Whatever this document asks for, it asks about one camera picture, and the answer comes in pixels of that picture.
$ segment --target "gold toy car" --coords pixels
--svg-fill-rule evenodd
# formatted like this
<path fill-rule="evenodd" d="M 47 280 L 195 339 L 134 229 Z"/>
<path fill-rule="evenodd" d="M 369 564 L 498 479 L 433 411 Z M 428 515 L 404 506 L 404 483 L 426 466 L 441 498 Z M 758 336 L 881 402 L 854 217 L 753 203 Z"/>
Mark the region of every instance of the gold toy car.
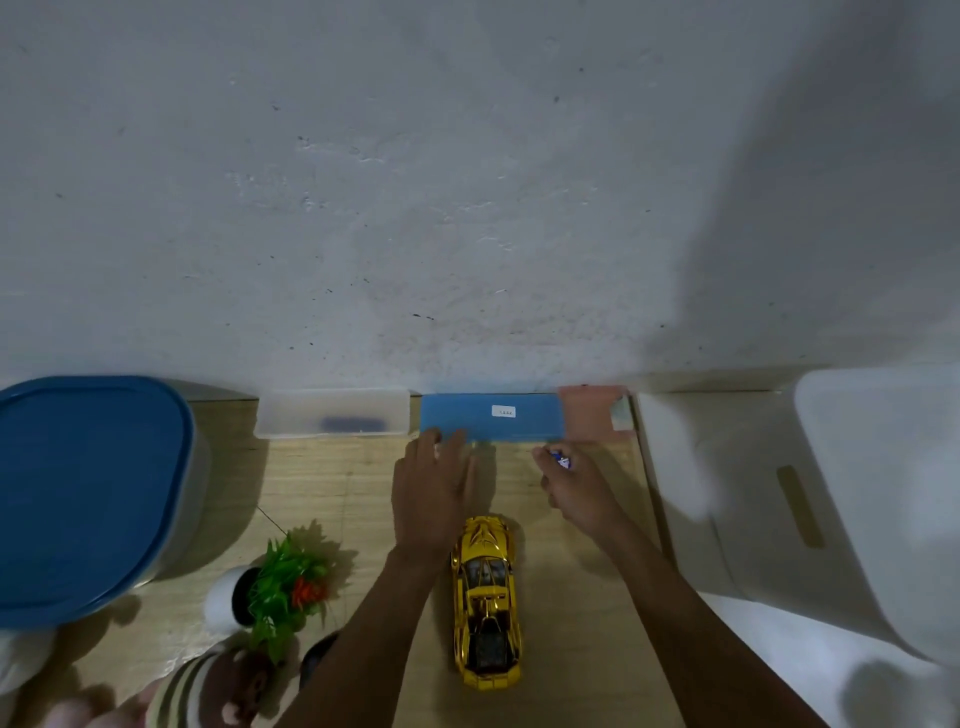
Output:
<path fill-rule="evenodd" d="M 477 690 L 509 688 L 520 679 L 514 556 L 514 539 L 497 516 L 467 519 L 450 555 L 453 659 Z"/>

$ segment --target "potted plant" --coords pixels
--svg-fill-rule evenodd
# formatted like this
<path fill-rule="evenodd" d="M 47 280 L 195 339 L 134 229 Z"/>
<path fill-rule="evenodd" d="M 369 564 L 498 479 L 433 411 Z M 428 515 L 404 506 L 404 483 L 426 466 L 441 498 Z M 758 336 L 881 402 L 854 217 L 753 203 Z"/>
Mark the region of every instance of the potted plant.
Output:
<path fill-rule="evenodd" d="M 324 559 L 293 542 L 267 542 L 259 567 L 238 567 L 224 573 L 210 589 L 204 604 L 211 632 L 251 629 L 251 647 L 265 649 L 280 662 L 287 644 L 306 624 L 306 618 L 324 609 L 329 569 Z"/>

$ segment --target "orange flower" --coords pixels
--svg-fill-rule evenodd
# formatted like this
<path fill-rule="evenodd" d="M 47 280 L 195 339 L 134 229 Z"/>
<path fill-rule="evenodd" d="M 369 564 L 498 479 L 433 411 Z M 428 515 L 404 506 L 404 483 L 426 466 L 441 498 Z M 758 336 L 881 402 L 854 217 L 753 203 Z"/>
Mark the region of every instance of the orange flower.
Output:
<path fill-rule="evenodd" d="M 320 581 L 307 581 L 302 576 L 294 582 L 294 591 L 290 594 L 290 603 L 294 609 L 303 609 L 326 599 L 326 584 Z"/>

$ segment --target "wooden table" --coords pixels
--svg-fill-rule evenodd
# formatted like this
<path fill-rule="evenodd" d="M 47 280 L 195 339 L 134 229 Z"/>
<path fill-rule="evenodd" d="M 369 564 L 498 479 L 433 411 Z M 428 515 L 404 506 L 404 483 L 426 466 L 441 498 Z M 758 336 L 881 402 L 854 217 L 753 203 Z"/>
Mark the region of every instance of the wooden table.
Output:
<path fill-rule="evenodd" d="M 252 436 L 256 402 L 199 402 L 212 450 L 200 529 L 187 555 L 160 578 L 60 630 L 47 668 L 21 693 L 14 726 L 34 726 L 60 696 L 121 701 L 217 641 L 203 625 L 207 588 L 222 571 L 262 555 L 286 529 L 336 563 L 325 618 L 298 635 L 298 654 L 342 626 L 394 543 L 390 484 L 406 438 L 267 442 Z M 407 665 L 397 726 L 682 726 L 660 664 L 610 562 L 552 510 L 530 446 L 478 448 L 478 510 L 513 525 L 523 679 L 494 693 L 464 687 L 452 665 L 449 587 L 429 600 Z M 630 514 L 657 538 L 636 443 L 592 454 Z M 296 691 L 284 670 L 255 725 L 272 724 Z"/>

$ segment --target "blue lid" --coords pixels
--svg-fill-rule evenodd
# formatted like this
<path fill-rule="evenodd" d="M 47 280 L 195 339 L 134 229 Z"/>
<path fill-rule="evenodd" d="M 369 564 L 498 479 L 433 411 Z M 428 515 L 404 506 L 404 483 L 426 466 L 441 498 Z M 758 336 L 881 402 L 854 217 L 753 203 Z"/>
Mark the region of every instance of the blue lid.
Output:
<path fill-rule="evenodd" d="M 193 417 L 142 376 L 51 376 L 0 392 L 0 628 L 116 598 L 169 534 Z"/>

